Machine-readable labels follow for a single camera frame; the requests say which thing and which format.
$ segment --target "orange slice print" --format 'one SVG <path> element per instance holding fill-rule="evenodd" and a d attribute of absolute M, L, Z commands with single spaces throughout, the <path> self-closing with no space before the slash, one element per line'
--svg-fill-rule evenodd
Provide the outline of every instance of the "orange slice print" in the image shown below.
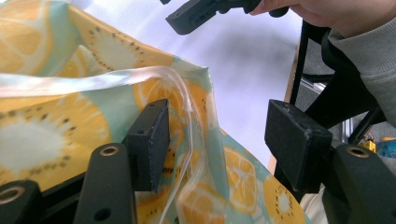
<path fill-rule="evenodd" d="M 225 201 L 205 183 L 198 183 L 193 190 L 178 199 L 182 214 L 179 218 L 190 224 L 224 223 Z"/>
<path fill-rule="evenodd" d="M 230 203 L 238 211 L 253 214 L 256 209 L 256 172 L 254 165 L 241 153 L 224 147 Z"/>
<path fill-rule="evenodd" d="M 50 54 L 50 3 L 8 1 L 0 6 L 0 72 L 34 75 Z"/>

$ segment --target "finger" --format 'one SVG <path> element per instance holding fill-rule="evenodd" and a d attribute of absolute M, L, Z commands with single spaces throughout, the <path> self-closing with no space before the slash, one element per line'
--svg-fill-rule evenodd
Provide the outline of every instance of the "finger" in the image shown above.
<path fill-rule="evenodd" d="M 302 3 L 304 0 L 262 0 L 257 7 L 250 12 L 252 15 L 261 14 L 281 7 L 288 7 Z"/>
<path fill-rule="evenodd" d="M 297 15 L 299 15 L 305 21 L 315 26 L 332 27 L 332 25 L 335 23 L 334 18 L 329 18 L 327 16 L 319 15 L 317 13 L 311 12 L 300 5 L 290 6 L 290 9 L 293 10 Z"/>

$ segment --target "black clamp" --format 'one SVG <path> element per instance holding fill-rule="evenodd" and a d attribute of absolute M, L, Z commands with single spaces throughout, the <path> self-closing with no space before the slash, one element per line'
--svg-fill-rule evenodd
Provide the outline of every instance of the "black clamp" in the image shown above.
<path fill-rule="evenodd" d="M 180 35 L 187 35 L 216 15 L 227 13 L 231 8 L 242 7 L 245 13 L 251 12 L 261 0 L 190 0 L 166 20 Z M 161 0 L 167 4 L 170 0 Z M 270 12 L 273 17 L 286 14 L 288 7 Z"/>
<path fill-rule="evenodd" d="M 396 178 L 374 152 L 332 140 L 295 105 L 271 100 L 265 143 L 276 158 L 275 177 L 300 201 L 326 188 L 330 224 L 396 223 Z"/>

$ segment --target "black 3d-printed part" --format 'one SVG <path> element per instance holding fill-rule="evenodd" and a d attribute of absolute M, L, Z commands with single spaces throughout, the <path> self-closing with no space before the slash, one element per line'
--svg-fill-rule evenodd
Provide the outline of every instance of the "black 3d-printed part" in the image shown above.
<path fill-rule="evenodd" d="M 124 144 L 132 156 L 135 191 L 156 191 L 169 147 L 166 99 L 148 104 L 127 133 Z"/>
<path fill-rule="evenodd" d="M 270 11 L 269 13 L 272 17 L 279 18 L 279 17 L 284 16 L 286 13 L 288 13 L 288 11 L 289 11 L 289 7 L 281 7 L 281 8 L 274 9 L 274 10 Z"/>
<path fill-rule="evenodd" d="M 341 145 L 332 164 L 351 209 L 342 223 L 396 223 L 396 178 L 378 155 L 364 147 Z"/>
<path fill-rule="evenodd" d="M 37 223 L 42 212 L 37 183 L 19 180 L 0 186 L 0 223 Z"/>
<path fill-rule="evenodd" d="M 270 100 L 265 143 L 295 191 L 318 192 L 319 161 L 331 142 L 332 134 L 299 108 Z"/>
<path fill-rule="evenodd" d="M 97 148 L 90 158 L 75 224 L 137 223 L 128 150 L 123 144 Z"/>
<path fill-rule="evenodd" d="M 245 13 L 252 11 L 261 0 L 190 0 L 166 20 L 180 35 L 187 35 L 204 24 L 217 12 L 226 13 L 231 8 L 242 7 Z"/>

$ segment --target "kiwi print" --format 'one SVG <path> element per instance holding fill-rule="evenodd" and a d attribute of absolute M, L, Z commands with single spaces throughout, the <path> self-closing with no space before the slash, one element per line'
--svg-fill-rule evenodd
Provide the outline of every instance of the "kiwi print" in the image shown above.
<path fill-rule="evenodd" d="M 177 148 L 180 148 L 183 138 L 184 138 L 184 131 L 180 124 L 180 122 L 175 118 L 172 108 L 170 108 L 170 115 L 169 116 L 169 132 L 171 136 L 171 142 L 169 144 L 168 151 L 166 153 L 165 162 L 163 165 L 163 176 L 165 177 L 172 177 L 175 167 L 175 161 L 177 159 Z"/>
<path fill-rule="evenodd" d="M 137 206 L 137 221 L 142 224 L 159 223 L 163 209 L 170 193 L 170 187 L 164 186 L 159 189 L 158 193 L 153 192 L 138 192 L 136 199 Z"/>
<path fill-rule="evenodd" d="M 111 141 L 105 118 L 80 93 L 0 104 L 0 185 L 32 179 L 48 189 L 84 172 L 92 151 Z"/>
<path fill-rule="evenodd" d="M 70 7 L 69 18 L 83 45 L 107 71 L 173 63 L 171 54 L 142 44 L 83 11 Z"/>
<path fill-rule="evenodd" d="M 56 77 L 91 77 L 105 72 L 89 50 L 84 46 L 78 46 Z"/>
<path fill-rule="evenodd" d="M 272 175 L 263 182 L 264 200 L 273 223 L 305 223 L 303 209 Z"/>

